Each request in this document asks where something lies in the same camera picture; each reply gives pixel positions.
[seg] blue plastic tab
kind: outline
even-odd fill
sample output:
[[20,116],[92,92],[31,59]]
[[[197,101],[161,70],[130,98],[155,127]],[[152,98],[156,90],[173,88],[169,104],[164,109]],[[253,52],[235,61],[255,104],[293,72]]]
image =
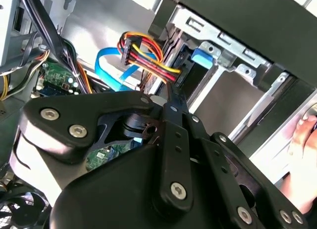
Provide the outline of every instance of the blue plastic tab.
[[205,67],[206,69],[211,69],[213,66],[213,57],[208,55],[206,52],[196,48],[194,53],[192,54],[192,61],[196,62],[197,64]]

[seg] orange wire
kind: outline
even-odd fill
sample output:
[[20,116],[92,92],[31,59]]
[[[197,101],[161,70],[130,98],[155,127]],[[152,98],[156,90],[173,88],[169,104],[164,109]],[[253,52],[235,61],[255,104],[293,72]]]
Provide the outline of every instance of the orange wire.
[[77,62],[77,65],[78,65],[79,71],[81,72],[81,74],[83,75],[83,77],[85,79],[85,82],[87,83],[89,92],[92,94],[93,90],[92,90],[92,88],[90,86],[90,83],[89,83],[89,80],[88,80],[88,77],[87,77],[87,73],[84,71],[83,66],[79,62]]
[[45,52],[42,53],[40,56],[36,57],[35,59],[42,59],[44,57],[44,55],[45,55]]

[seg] silver screw head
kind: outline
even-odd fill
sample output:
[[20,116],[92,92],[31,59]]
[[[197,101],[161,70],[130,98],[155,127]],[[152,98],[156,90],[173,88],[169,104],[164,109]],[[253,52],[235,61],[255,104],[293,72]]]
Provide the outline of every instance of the silver screw head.
[[186,189],[180,183],[172,183],[170,190],[177,199],[184,200],[186,198]]
[[288,224],[292,223],[291,217],[285,211],[281,210],[281,211],[279,211],[279,213],[285,222],[287,222]]
[[196,117],[196,116],[192,116],[192,120],[193,120],[194,122],[199,122],[199,118]]
[[41,117],[49,121],[54,121],[59,118],[59,113],[54,109],[43,109],[41,111]]
[[149,100],[147,100],[146,98],[141,98],[141,101],[143,102],[143,103],[146,103],[146,104],[148,104],[149,103]]
[[238,207],[237,209],[239,217],[248,225],[252,223],[252,217],[248,210],[246,210],[244,207]]
[[304,224],[303,219],[301,218],[301,216],[299,216],[297,212],[293,211],[292,215],[299,224]]
[[177,108],[176,108],[176,107],[170,106],[170,108],[171,108],[174,112],[177,112]]
[[76,138],[84,138],[87,136],[87,130],[81,125],[72,125],[69,128],[69,134]]
[[220,140],[223,141],[223,142],[226,142],[226,141],[227,141],[227,139],[226,139],[223,135],[220,135],[219,138],[220,138]]

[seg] yellow wire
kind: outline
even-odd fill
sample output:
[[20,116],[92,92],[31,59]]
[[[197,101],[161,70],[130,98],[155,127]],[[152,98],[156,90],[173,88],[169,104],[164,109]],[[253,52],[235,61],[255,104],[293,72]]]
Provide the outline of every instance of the yellow wire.
[[132,45],[132,47],[142,56],[144,56],[145,58],[151,60],[153,63],[157,64],[158,66],[162,67],[163,69],[166,69],[167,71],[169,72],[172,72],[172,73],[180,73],[180,70],[179,69],[173,69],[173,68],[170,68],[170,67],[167,67],[161,63],[159,63],[158,61],[156,61],[155,59],[153,58],[150,58],[148,57],[144,52],[142,52],[135,44]]
[[2,90],[0,100],[3,100],[5,98],[6,93],[7,93],[7,77],[6,75],[4,75],[3,76],[3,90]]
[[127,32],[125,35],[124,35],[124,38],[127,38],[128,35],[136,35],[136,36],[141,36],[141,37],[146,37],[148,39],[150,39],[153,44],[157,47],[159,53],[160,53],[160,56],[163,57],[163,51],[162,49],[159,47],[159,45],[157,44],[156,41],[154,41],[154,39],[152,37],[150,37],[149,35],[146,35],[144,33],[141,33],[141,32]]
[[5,95],[4,98],[6,97],[6,95],[8,94],[8,90],[9,90],[9,80],[8,77],[6,76],[6,88],[5,88]]
[[165,80],[165,79],[161,78],[161,77],[158,76],[156,73],[154,73],[153,71],[147,69],[146,67],[144,67],[144,66],[142,66],[142,65],[140,65],[140,64],[138,64],[138,63],[136,63],[136,62],[133,62],[133,61],[129,61],[129,63],[134,64],[134,65],[136,65],[136,66],[138,66],[138,67],[140,67],[140,68],[143,68],[145,71],[151,73],[151,74],[154,75],[155,77],[160,78],[160,79],[162,80],[162,82],[163,82],[164,84],[166,84],[166,80]]
[[142,43],[142,45],[146,46],[146,47],[150,50],[150,52],[153,53],[153,55],[155,56],[155,58],[156,58],[159,62],[162,62],[162,59],[160,59],[160,58],[157,56],[157,54],[153,51],[153,49],[150,47],[149,44]]

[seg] power cable bundle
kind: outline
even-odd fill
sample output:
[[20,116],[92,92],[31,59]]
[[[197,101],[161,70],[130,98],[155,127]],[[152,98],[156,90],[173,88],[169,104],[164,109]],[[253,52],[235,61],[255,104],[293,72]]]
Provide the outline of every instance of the power cable bundle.
[[[140,40],[140,46],[146,47],[156,59],[140,50],[137,45],[138,39]],[[167,67],[162,63],[163,52],[159,45],[148,35],[138,32],[125,32],[120,37],[117,48],[123,57],[126,58],[124,60],[126,63],[143,68],[148,73],[160,78],[163,83],[175,82],[177,74],[180,73],[179,69]]]

